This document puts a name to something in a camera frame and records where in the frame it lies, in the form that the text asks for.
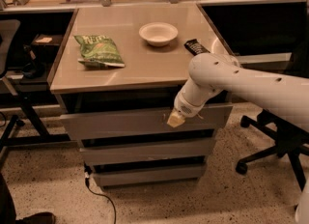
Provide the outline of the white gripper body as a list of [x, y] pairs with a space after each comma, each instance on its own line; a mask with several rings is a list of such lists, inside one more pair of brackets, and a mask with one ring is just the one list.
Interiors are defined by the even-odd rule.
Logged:
[[185, 118], [192, 118], [196, 116], [199, 111], [204, 107], [204, 103], [191, 104], [183, 96], [182, 92], [178, 92], [174, 100], [174, 109]]

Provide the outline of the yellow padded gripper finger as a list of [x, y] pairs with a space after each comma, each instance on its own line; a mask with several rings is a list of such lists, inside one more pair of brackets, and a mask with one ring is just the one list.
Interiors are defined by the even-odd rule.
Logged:
[[171, 127], [181, 126], [184, 122], [185, 116], [177, 109], [172, 110], [167, 120], [167, 124]]

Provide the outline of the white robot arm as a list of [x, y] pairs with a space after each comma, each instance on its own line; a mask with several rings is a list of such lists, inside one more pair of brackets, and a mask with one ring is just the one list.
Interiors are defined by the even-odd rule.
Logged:
[[242, 68], [229, 55], [202, 53], [193, 57], [189, 77], [174, 100], [168, 125], [177, 127], [201, 111], [205, 103], [229, 91], [263, 109], [256, 120], [244, 116], [243, 126], [254, 126], [276, 141], [276, 145], [241, 159], [237, 171], [263, 156], [286, 154], [293, 165], [301, 189], [295, 209], [295, 224], [309, 224], [308, 181], [299, 161], [307, 154], [309, 134], [309, 81], [299, 76]]

